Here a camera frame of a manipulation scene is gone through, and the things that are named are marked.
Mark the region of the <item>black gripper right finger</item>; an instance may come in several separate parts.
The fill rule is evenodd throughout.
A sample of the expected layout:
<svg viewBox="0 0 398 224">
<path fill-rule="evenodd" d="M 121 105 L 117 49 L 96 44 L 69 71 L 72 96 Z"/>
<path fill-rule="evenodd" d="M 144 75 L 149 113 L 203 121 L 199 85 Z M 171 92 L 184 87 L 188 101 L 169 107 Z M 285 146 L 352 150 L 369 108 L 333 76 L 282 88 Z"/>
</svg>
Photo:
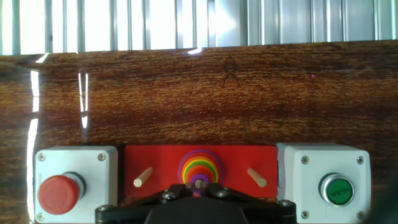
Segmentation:
<svg viewBox="0 0 398 224">
<path fill-rule="evenodd" d="M 201 196 L 237 206 L 249 223 L 297 223 L 296 204 L 288 200 L 269 202 L 217 183 L 203 183 Z"/>
</svg>

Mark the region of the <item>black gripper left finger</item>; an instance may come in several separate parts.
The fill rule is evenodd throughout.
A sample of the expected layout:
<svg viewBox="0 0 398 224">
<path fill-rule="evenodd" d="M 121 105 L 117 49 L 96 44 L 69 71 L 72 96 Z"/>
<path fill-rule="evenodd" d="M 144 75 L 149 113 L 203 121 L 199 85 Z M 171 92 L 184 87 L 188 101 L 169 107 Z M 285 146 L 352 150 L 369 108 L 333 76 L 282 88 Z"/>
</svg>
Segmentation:
<svg viewBox="0 0 398 224">
<path fill-rule="evenodd" d="M 148 214 L 158 205 L 193 197 L 192 184 L 172 184 L 169 188 L 125 206 L 102 205 L 95 210 L 95 224 L 144 223 Z"/>
</svg>

